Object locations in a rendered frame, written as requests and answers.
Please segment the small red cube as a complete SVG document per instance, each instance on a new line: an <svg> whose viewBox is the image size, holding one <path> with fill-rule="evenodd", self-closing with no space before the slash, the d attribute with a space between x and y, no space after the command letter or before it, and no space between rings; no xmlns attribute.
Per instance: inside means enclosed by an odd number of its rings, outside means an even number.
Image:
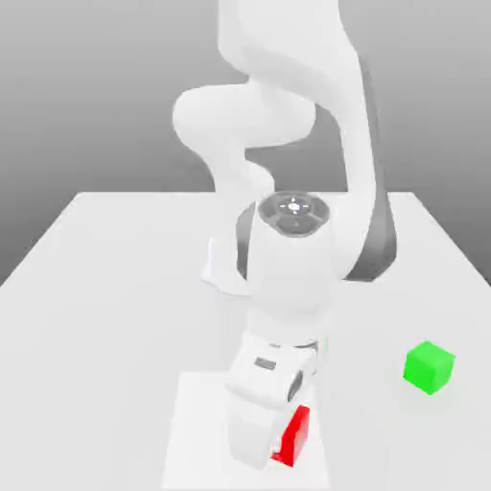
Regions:
<svg viewBox="0 0 491 491"><path fill-rule="evenodd" d="M280 449L271 454L271 459L293 467L308 438L310 408L300 405L285 429Z"/></svg>

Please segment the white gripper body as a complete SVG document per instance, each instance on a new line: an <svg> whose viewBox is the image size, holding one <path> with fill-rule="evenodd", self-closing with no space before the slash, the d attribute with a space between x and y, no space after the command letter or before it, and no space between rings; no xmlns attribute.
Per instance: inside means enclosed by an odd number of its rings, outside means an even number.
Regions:
<svg viewBox="0 0 491 491"><path fill-rule="evenodd" d="M227 440L232 457L262 471L277 450L277 445L294 412L296 402L283 409L267 408L229 389L227 396Z"/></svg>

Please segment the small green cube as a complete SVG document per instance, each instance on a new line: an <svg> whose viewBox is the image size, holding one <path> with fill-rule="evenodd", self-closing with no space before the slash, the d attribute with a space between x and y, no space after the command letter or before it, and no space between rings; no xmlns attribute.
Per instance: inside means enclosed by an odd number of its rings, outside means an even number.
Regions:
<svg viewBox="0 0 491 491"><path fill-rule="evenodd" d="M456 356L425 340L408 351L403 378L428 395L445 386L452 375Z"/></svg>

